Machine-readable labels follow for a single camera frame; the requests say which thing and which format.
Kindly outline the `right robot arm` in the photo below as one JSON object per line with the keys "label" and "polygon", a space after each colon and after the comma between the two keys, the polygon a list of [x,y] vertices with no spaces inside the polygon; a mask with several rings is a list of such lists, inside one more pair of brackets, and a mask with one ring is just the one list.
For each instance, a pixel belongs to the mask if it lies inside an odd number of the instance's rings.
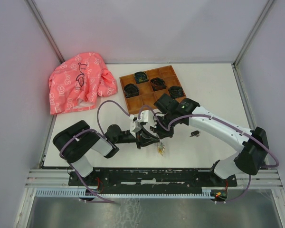
{"label": "right robot arm", "polygon": [[228,177],[241,172],[255,176],[264,167],[269,149],[264,129],[251,130],[230,123],[189,98],[177,102],[163,94],[154,105],[163,116],[157,117],[152,131],[161,139],[172,137],[175,125],[185,124],[215,136],[235,150],[233,155],[216,161],[211,167],[208,176],[212,185],[219,186]]}

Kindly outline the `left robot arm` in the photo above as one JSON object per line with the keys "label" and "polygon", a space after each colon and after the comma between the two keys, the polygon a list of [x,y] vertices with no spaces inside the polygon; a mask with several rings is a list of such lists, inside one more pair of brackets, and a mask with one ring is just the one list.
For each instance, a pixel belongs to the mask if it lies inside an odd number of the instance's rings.
{"label": "left robot arm", "polygon": [[123,131],[118,125],[112,124],[102,136],[91,129],[86,121],[81,120],[58,133],[53,139],[53,144],[59,150],[59,156],[79,174],[79,180],[85,185],[91,185],[95,181],[95,173],[88,155],[97,152],[109,159],[119,151],[117,144],[135,143],[140,149],[160,142],[157,136],[142,126],[137,125],[132,129],[134,131]]}

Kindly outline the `metal keyring with yellow grip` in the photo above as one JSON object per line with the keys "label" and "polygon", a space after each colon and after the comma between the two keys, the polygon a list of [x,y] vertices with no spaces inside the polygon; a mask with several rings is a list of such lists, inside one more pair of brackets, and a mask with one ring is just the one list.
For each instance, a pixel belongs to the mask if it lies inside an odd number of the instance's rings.
{"label": "metal keyring with yellow grip", "polygon": [[160,154],[161,156],[163,156],[164,153],[165,153],[165,146],[164,146],[164,144],[163,144],[162,141],[159,141],[159,142],[156,144],[156,148],[157,148],[158,154]]}

